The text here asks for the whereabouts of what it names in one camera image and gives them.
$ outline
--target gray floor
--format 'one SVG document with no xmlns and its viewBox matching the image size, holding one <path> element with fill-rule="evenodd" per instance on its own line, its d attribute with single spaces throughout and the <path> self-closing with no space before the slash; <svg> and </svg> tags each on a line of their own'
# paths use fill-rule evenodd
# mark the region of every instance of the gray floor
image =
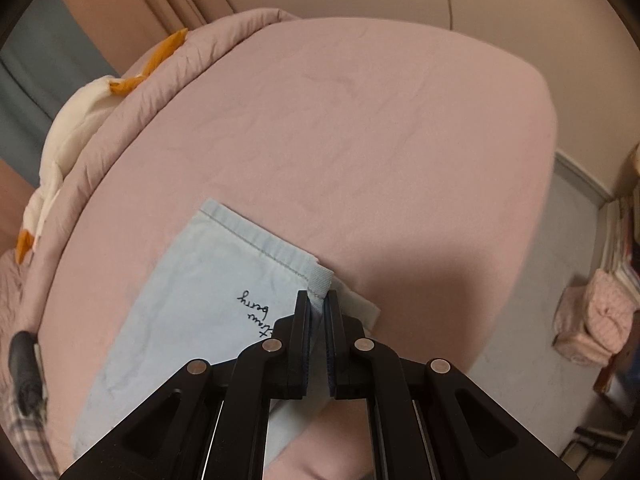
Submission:
<svg viewBox="0 0 640 480">
<path fill-rule="evenodd" d="M 592 392 L 599 370 L 571 364 L 551 347 L 562 290 L 588 275 L 597 208 L 553 177 L 527 263 L 470 377 L 552 451 L 580 423 L 611 417 Z"/>
</svg>

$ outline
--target stack of books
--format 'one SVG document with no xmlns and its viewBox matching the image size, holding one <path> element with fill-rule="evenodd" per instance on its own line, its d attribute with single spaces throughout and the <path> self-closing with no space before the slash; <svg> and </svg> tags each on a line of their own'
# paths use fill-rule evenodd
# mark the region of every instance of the stack of books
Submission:
<svg viewBox="0 0 640 480">
<path fill-rule="evenodd" d="M 600 210 L 593 256 L 592 270 L 615 276 L 640 308 L 640 183 Z"/>
</svg>

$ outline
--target blue-gray curtain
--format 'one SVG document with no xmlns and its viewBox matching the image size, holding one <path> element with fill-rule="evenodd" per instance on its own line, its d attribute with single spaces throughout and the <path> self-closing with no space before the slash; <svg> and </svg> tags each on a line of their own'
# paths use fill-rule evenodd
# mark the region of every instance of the blue-gray curtain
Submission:
<svg viewBox="0 0 640 480">
<path fill-rule="evenodd" d="M 62 0 L 34 0 L 0 50 L 0 158 L 35 187 L 51 121 L 71 95 L 116 71 Z"/>
</svg>

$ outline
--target stitched seam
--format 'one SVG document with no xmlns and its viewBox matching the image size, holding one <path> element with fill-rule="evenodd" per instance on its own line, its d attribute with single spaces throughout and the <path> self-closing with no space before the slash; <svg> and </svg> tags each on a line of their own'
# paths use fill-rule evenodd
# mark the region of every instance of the stitched seam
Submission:
<svg viewBox="0 0 640 480">
<path fill-rule="evenodd" d="M 203 213 L 204 215 L 206 215 L 207 217 L 211 218 L 216 224 L 218 224 L 220 227 L 222 227 L 223 229 L 226 229 L 227 231 L 229 231 L 231 234 L 233 234 L 234 236 L 240 238 L 243 242 L 251 245 L 251 247 L 253 247 L 254 249 L 256 249 L 257 251 L 260 251 L 262 254 L 264 254 L 266 257 L 270 258 L 271 260 L 273 260 L 274 262 L 280 264 L 281 266 L 283 266 L 285 269 L 289 269 L 291 272 L 293 272 L 295 275 L 300 276 L 300 278 L 304 278 L 305 280 L 307 280 L 307 282 L 309 281 L 309 277 L 305 276 L 304 274 L 302 274 L 301 272 L 298 272 L 296 269 L 293 269 L 292 267 L 289 267 L 287 264 L 281 262 L 279 259 L 275 258 L 272 254 L 269 254 L 268 252 L 262 250 L 260 247 L 258 247 L 257 245 L 255 245 L 254 243 L 251 243 L 249 240 L 247 240 L 246 238 L 244 238 L 243 236 L 239 235 L 238 233 L 236 233 L 235 231 L 233 231 L 232 229 L 230 229 L 229 227 L 227 227 L 226 225 L 224 225 L 220 220 L 218 220 L 217 218 L 214 218 L 213 216 L 211 216 L 209 213 L 207 213 L 206 211 L 203 211 L 202 209 L 200 209 L 200 212 Z M 306 290 L 308 290 L 311 294 L 313 294 L 316 298 L 318 298 L 318 300 L 322 300 L 322 297 L 319 296 L 318 294 L 316 294 L 314 291 L 309 290 L 308 288 L 308 283 L 306 286 Z"/>
</svg>

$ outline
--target plaid shirt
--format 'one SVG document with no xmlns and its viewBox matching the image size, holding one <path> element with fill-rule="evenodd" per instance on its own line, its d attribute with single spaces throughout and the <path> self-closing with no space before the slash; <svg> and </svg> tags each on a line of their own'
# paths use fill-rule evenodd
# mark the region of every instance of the plaid shirt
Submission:
<svg viewBox="0 0 640 480">
<path fill-rule="evenodd" d="M 18 455 L 38 480 L 58 480 L 58 466 L 39 420 L 20 413 L 12 388 L 2 399 L 2 426 Z"/>
</svg>

